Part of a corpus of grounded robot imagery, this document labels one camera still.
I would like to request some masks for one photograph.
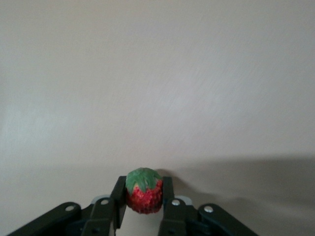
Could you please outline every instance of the green leafy top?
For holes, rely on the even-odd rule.
[[[126,178],[126,188],[131,195],[135,184],[138,184],[142,192],[146,192],[147,187],[154,189],[157,184],[157,179],[162,179],[161,176],[150,168],[139,168],[131,171]]]

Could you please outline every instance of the red strawberry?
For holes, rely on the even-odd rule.
[[[149,168],[139,168],[126,178],[128,207],[138,213],[158,212],[162,206],[162,178]]]

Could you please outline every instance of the toy strawberry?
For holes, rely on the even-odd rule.
[[[139,168],[127,175],[126,202],[142,214],[158,212],[162,206],[162,178],[154,170]]]

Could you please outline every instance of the black mechanical arm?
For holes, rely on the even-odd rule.
[[[126,176],[108,197],[87,208],[63,203],[8,236],[115,236],[126,210]],[[163,177],[163,219],[158,236],[258,236],[215,204],[198,209],[175,198],[171,177]]]

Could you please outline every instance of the white surface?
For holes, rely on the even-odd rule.
[[[314,39],[313,0],[0,1],[0,235],[139,166],[315,235]]]

